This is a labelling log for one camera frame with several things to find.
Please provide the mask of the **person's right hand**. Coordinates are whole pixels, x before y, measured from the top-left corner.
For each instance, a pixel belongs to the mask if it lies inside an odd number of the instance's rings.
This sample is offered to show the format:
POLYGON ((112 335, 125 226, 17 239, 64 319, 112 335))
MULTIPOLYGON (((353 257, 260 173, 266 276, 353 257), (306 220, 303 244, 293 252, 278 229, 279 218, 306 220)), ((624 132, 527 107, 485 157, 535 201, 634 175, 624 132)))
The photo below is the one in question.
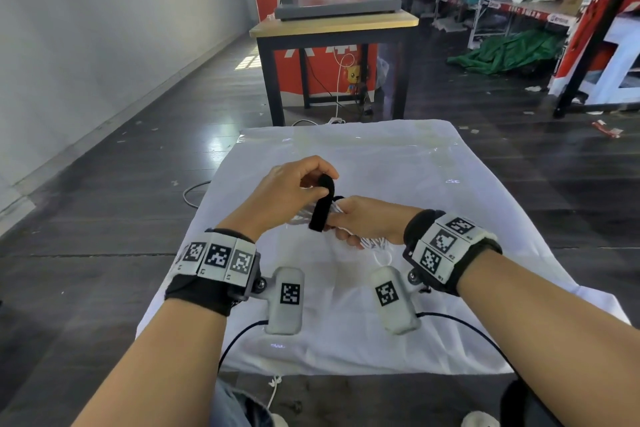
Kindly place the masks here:
POLYGON ((407 224, 422 209, 370 197, 364 198, 366 199, 366 232, 364 239, 384 238, 393 245, 402 245, 407 224))

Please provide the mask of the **person's left hand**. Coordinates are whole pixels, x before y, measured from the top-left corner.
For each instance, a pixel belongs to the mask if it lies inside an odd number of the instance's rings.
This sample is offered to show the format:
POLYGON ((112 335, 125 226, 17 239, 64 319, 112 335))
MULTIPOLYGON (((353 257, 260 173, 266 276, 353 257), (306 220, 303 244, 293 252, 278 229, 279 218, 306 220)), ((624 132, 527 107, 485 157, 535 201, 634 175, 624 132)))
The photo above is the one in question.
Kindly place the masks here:
POLYGON ((333 180, 339 178, 332 164, 318 155, 273 167, 252 194, 216 228, 238 232, 257 242, 264 233, 285 224, 303 207, 328 194, 325 187, 300 188, 304 176, 322 174, 333 180))

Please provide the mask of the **person's right forearm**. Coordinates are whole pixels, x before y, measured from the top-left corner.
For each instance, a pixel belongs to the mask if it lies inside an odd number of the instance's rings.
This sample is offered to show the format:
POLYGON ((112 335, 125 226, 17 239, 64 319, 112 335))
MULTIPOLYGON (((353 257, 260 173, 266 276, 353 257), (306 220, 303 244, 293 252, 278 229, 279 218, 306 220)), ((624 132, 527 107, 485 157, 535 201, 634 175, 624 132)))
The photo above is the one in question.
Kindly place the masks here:
POLYGON ((457 291, 565 427, 640 427, 640 330, 492 250, 457 291))

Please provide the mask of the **person's left forearm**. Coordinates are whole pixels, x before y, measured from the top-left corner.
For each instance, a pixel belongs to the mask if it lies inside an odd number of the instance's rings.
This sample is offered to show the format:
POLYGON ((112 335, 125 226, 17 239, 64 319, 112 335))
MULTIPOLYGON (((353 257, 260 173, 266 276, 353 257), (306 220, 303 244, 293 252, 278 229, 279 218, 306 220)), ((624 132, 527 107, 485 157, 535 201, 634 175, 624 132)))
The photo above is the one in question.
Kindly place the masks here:
POLYGON ((166 300, 71 427, 208 427, 226 326, 166 300))

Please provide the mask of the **white table cloth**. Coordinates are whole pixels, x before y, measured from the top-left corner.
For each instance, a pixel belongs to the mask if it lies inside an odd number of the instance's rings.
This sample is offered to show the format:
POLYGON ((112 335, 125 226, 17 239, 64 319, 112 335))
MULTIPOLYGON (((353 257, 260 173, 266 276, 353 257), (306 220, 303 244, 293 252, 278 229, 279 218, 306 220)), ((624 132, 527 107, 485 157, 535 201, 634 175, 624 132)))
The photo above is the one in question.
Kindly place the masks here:
MULTIPOLYGON (((309 155, 320 155, 337 169, 336 194, 469 218, 495 233, 511 260, 630 323, 615 296, 571 278, 522 207, 454 126, 441 120, 244 130, 212 177, 179 251, 241 204, 273 166, 309 155)), ((388 253, 359 251, 332 232, 302 225, 267 232, 257 249, 267 276, 280 266, 305 273, 302 328, 291 336, 252 329, 232 347, 225 369, 282 376, 510 372, 486 340, 449 319, 421 318, 414 332, 388 333, 369 285, 388 253)))

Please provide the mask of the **black wristband with marker tiles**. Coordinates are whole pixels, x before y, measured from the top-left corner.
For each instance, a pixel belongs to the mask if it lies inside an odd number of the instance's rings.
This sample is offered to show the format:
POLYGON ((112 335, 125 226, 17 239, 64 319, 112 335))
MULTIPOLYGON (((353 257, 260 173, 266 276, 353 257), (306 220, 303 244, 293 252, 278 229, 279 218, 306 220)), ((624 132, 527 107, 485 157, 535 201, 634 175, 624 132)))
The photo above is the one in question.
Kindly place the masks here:
POLYGON ((458 282, 483 252, 502 254, 497 236, 476 223, 441 210, 422 210, 406 225, 403 258, 432 289, 459 296, 458 282))
POLYGON ((261 280, 253 241, 229 229, 207 229, 182 245, 170 269, 165 300, 179 300, 228 318, 261 280))

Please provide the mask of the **clear plastic bag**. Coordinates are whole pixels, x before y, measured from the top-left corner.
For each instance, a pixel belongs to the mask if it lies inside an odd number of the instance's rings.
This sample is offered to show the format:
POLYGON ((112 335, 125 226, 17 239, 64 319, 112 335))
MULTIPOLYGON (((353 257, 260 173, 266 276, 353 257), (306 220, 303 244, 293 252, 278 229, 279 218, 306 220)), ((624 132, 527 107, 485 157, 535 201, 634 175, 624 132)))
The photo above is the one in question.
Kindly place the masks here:
POLYGON ((376 81, 375 81, 375 99, 376 101, 383 101, 386 96, 386 83, 388 74, 390 71, 390 65, 386 59, 377 56, 376 58, 376 81))

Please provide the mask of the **wooden table with black legs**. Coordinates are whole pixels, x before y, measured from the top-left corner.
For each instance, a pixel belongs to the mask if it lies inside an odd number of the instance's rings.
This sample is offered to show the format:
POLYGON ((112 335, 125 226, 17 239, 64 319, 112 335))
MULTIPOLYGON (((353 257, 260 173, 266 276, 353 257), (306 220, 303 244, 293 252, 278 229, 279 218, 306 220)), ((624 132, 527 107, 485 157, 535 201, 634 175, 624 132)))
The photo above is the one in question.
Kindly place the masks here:
POLYGON ((391 119, 404 119, 410 81, 413 38, 419 33, 420 19, 404 10, 361 16, 280 21, 265 19, 250 30, 257 41, 263 80, 266 86, 271 123, 285 126, 284 107, 275 62, 278 50, 299 50, 336 45, 395 44, 397 47, 394 97, 391 119))

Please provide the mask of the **person's blue jeans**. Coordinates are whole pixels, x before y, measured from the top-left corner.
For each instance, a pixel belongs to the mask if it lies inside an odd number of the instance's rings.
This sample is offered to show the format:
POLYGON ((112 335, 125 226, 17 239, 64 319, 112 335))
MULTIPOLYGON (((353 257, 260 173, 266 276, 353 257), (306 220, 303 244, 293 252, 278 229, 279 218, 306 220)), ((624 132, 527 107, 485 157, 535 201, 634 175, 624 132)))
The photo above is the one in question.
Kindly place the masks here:
POLYGON ((281 415, 245 391, 217 379, 209 427, 289 427, 281 415))

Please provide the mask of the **green tarp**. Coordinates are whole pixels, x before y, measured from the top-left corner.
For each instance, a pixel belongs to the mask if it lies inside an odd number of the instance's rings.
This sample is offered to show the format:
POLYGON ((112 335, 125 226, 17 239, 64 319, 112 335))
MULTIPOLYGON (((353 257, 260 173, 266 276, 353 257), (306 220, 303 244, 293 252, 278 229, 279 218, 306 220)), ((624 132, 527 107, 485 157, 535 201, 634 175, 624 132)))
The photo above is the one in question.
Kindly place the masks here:
POLYGON ((559 35, 533 29, 514 35, 491 36, 475 50, 448 57, 446 63, 482 75, 534 73, 555 61, 562 46, 563 39, 559 35))

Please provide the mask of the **person's white shoe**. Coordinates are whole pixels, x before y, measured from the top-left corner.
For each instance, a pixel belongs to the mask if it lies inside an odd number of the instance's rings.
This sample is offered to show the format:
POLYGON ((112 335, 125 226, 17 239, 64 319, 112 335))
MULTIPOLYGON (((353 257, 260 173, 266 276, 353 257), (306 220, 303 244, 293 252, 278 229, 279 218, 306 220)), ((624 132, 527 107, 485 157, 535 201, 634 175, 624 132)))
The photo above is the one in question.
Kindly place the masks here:
POLYGON ((464 416, 460 427, 500 427, 500 422, 486 412, 475 410, 464 416))

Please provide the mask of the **red packet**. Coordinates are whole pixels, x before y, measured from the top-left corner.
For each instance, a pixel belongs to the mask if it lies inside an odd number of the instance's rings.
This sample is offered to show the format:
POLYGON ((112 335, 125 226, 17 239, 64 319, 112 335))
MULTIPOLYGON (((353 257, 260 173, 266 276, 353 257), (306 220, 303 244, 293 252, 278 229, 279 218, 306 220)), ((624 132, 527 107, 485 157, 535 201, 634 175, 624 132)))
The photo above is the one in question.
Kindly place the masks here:
POLYGON ((603 120, 596 120, 591 123, 591 126, 611 139, 620 139, 624 132, 622 129, 609 126, 603 120))

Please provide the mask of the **red and white display stand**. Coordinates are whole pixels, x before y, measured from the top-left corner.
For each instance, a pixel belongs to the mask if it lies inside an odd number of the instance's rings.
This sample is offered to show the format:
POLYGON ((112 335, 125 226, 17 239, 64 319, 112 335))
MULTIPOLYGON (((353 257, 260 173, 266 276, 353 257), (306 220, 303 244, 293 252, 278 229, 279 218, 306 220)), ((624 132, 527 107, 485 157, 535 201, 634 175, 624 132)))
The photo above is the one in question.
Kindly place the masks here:
MULTIPOLYGON (((549 81, 549 96, 558 100, 564 91, 608 1, 583 0, 549 81)), ((633 67, 640 68, 640 0, 625 0, 580 85, 577 96, 586 96, 580 108, 640 108, 640 73, 628 75, 633 67)))

